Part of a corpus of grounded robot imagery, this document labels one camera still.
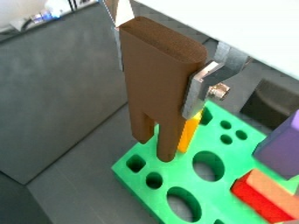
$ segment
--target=green shape sorter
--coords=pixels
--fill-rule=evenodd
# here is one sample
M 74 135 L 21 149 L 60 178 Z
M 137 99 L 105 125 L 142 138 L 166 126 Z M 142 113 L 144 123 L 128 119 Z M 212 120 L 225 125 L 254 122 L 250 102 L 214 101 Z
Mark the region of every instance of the green shape sorter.
M 189 223 L 168 205 L 166 195 L 180 197 L 192 210 L 196 224 L 262 224 L 266 221 L 229 192 L 234 180 L 257 168 L 290 193 L 297 178 L 284 180 L 250 156 L 257 143 L 265 138 L 214 103 L 206 101 L 200 126 L 188 151 L 176 152 L 169 163 L 156 157 L 154 135 L 146 144 L 137 143 L 114 163 L 112 170 L 120 182 L 137 197 L 152 215 L 164 224 Z M 214 173 L 214 181 L 201 178 L 193 170 L 204 163 Z

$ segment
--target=circular hole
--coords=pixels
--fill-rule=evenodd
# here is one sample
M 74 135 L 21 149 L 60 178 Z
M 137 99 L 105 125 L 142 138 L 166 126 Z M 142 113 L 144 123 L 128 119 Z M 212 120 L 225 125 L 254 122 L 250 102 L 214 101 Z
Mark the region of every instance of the circular hole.
M 232 139 L 228 135 L 221 135 L 218 139 L 224 144 L 232 144 Z
M 224 175 L 224 164 L 212 152 L 200 151 L 192 159 L 192 169 L 198 177 L 209 182 L 217 181 Z
M 145 177 L 145 184 L 152 189 L 158 189 L 164 183 L 162 177 L 158 173 L 150 172 Z
M 213 224 L 224 224 L 221 220 L 214 220 Z
M 236 136 L 241 140 L 246 140 L 248 139 L 248 135 L 246 135 L 246 133 L 242 130 L 237 130 L 236 131 Z
M 221 121 L 218 124 L 220 124 L 220 127 L 221 127 L 224 130 L 229 130 L 229 129 L 230 129 L 230 124 L 229 124 L 229 122 L 226 122 L 226 121 Z
M 192 194 L 180 187 L 172 187 L 166 192 L 166 202 L 180 219 L 196 222 L 201 217 L 201 207 Z

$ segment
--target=orange block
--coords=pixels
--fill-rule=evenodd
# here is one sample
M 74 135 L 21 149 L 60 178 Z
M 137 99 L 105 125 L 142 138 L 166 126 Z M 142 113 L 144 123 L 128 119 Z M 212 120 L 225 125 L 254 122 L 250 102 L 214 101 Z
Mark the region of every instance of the orange block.
M 201 110 L 194 115 L 194 117 L 185 122 L 182 127 L 181 139 L 177 146 L 177 150 L 182 153 L 188 150 L 188 146 L 192 140 L 192 135 L 196 128 L 198 127 L 200 120 L 201 120 Z
M 269 223 L 299 219 L 299 198 L 260 170 L 250 170 L 237 179 L 230 191 Z

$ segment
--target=bolt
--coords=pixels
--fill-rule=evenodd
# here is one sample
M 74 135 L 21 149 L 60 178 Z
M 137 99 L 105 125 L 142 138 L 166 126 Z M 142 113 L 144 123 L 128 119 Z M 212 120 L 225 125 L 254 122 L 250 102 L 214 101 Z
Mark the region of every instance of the bolt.
M 209 96 L 222 101 L 229 93 L 229 87 L 224 83 L 209 87 Z

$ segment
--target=red block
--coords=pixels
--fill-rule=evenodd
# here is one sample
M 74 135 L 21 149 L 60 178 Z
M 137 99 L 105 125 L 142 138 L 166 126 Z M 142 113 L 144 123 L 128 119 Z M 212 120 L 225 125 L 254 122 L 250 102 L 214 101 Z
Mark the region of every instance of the red block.
M 230 191 L 269 223 L 299 219 L 299 198 L 257 169 L 236 180 Z

